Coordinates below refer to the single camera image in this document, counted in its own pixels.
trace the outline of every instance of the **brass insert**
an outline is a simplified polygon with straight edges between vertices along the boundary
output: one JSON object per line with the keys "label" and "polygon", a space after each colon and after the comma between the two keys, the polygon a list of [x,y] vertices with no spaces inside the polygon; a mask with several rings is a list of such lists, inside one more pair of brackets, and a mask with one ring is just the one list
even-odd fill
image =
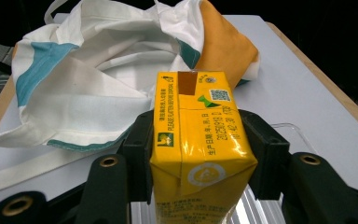
{"label": "brass insert", "polygon": [[309,165],[320,165],[321,164],[321,161],[312,155],[302,155],[302,156],[300,156],[300,159]]}
{"label": "brass insert", "polygon": [[106,157],[103,158],[103,160],[101,160],[100,165],[102,167],[110,167],[110,166],[114,166],[118,163],[118,159],[116,157]]}
{"label": "brass insert", "polygon": [[5,217],[16,216],[30,208],[33,202],[34,199],[27,195],[13,199],[4,207],[4,209],[2,210],[2,214]]}

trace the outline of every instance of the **white tote bag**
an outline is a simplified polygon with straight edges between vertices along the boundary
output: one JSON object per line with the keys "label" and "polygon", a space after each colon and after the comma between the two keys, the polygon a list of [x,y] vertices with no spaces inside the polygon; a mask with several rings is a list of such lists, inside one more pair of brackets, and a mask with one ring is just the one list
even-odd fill
{"label": "white tote bag", "polygon": [[[63,2],[50,6],[48,22]],[[155,0],[148,10],[80,1],[63,23],[40,27],[16,45],[21,126],[0,133],[0,147],[110,148],[153,109],[158,71],[224,71],[234,88],[255,79],[258,64],[257,48],[206,0],[174,7]]]}

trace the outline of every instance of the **yellow juice box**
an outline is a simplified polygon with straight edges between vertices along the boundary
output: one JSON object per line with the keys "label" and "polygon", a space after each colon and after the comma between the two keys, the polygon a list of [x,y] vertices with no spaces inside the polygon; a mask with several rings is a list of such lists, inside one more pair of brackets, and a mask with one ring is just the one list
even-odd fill
{"label": "yellow juice box", "polygon": [[150,159],[157,223],[225,223],[257,165],[224,72],[159,72]]}

